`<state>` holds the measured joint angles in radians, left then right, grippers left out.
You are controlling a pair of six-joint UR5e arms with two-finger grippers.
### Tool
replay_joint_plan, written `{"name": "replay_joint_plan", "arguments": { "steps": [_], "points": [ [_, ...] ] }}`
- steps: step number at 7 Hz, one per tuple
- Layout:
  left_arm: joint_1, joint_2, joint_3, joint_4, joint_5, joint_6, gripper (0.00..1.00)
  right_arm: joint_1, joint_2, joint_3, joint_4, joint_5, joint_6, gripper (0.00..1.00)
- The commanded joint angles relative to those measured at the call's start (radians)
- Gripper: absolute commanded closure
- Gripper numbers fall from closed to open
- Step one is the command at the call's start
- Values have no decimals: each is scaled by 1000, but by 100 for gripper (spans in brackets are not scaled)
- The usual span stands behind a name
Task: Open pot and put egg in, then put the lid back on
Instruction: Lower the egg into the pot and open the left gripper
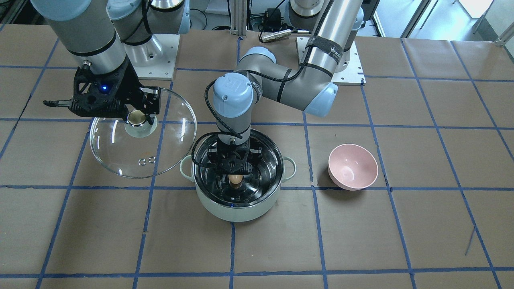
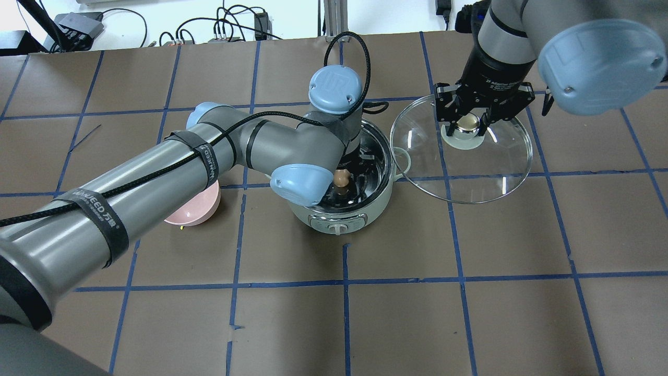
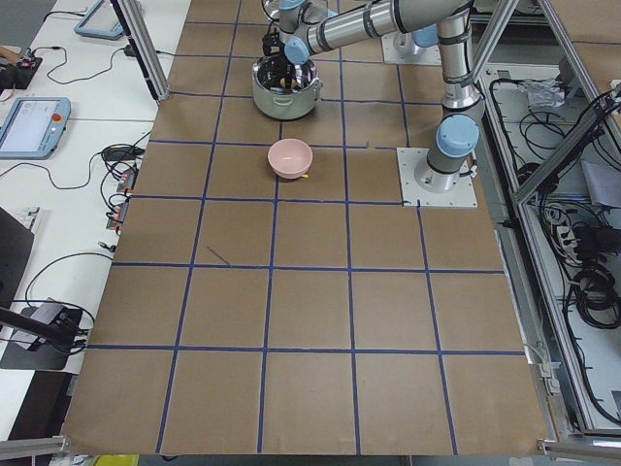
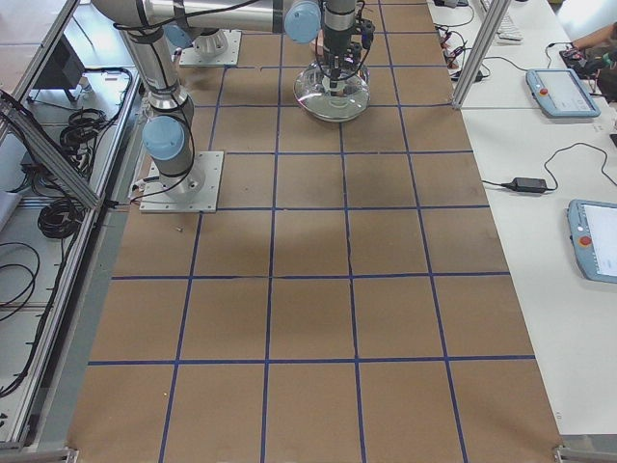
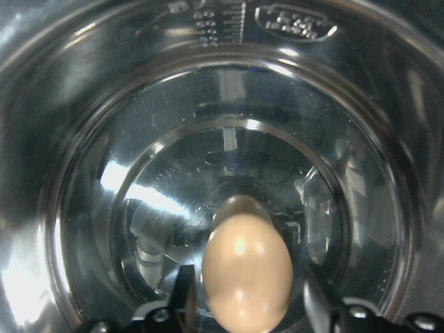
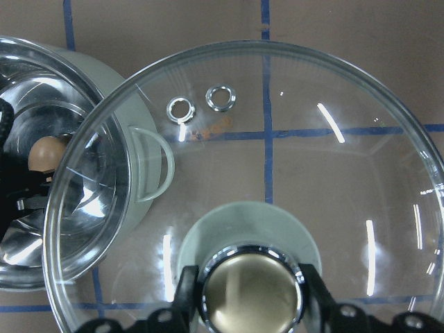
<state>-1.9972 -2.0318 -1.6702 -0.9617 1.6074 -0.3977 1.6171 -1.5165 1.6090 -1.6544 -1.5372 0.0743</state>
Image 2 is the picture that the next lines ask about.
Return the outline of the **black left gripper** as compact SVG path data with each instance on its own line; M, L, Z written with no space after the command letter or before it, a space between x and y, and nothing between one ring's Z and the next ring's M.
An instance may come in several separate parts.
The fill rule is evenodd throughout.
M348 169L351 172L351 181L381 181L384 160L374 152L363 151L349 155L348 163L340 165L340 169Z

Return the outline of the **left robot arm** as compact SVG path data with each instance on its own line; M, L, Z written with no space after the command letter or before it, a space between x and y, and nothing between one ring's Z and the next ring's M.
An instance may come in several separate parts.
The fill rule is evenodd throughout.
M358 160L371 57L351 31L332 38L305 116L204 102L187 127L40 211L2 220L2 375L106 375L42 334L60 299L141 236L243 165L298 207L324 199Z

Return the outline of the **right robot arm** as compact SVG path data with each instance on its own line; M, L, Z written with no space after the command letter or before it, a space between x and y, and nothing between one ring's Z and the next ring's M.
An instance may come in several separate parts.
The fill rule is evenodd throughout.
M455 30L474 45L460 79L434 86L436 121L452 137L483 110L475 137L510 121L535 98L527 75L553 104L577 116L621 109L666 80L666 1L479 1L457 14Z

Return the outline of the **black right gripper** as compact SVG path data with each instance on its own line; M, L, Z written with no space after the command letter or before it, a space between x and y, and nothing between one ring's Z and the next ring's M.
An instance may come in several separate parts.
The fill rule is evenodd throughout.
M504 63L474 45L455 86L434 86L436 120L444 122L444 136L454 137L459 119L474 109L486 110L480 117L478 137L484 137L494 122L522 112L536 98L532 84L525 81L533 64Z

